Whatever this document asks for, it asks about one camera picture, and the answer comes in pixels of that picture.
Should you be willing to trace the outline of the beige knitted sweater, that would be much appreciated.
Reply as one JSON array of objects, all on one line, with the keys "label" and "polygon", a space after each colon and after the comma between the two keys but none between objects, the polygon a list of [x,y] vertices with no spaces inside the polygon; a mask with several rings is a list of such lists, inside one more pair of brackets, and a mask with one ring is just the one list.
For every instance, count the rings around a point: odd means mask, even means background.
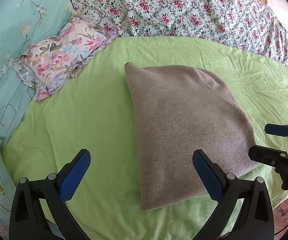
[{"label": "beige knitted sweater", "polygon": [[141,208],[173,205],[205,193],[193,166],[203,150],[238,177],[256,168],[248,157],[253,126],[214,73],[188,66],[124,66],[134,106]]}]

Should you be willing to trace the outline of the white pink floral duvet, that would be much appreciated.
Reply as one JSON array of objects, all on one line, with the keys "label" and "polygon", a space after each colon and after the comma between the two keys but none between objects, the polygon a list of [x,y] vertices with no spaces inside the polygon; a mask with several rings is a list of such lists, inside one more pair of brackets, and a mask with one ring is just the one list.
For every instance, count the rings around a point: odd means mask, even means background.
[{"label": "white pink floral duvet", "polygon": [[260,0],[71,0],[107,31],[127,36],[184,36],[288,62],[287,31]]}]

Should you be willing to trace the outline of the turquoise floral quilt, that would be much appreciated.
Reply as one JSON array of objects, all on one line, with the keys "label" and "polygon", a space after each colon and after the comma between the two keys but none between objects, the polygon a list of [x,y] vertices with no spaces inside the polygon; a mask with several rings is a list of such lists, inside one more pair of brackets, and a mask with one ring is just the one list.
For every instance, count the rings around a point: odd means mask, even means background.
[{"label": "turquoise floral quilt", "polygon": [[[57,36],[70,22],[70,0],[0,0],[0,150],[8,142],[35,94],[12,62],[31,44]],[[14,183],[0,153],[0,239],[9,237]]]}]

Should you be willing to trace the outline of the pastel floral pillow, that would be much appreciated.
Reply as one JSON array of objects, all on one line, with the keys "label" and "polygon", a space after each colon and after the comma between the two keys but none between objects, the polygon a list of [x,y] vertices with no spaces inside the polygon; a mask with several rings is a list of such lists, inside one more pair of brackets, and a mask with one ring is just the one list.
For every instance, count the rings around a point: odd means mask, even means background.
[{"label": "pastel floral pillow", "polygon": [[56,94],[65,83],[79,75],[96,54],[117,38],[89,21],[74,17],[57,36],[31,44],[12,62],[12,68],[40,102]]}]

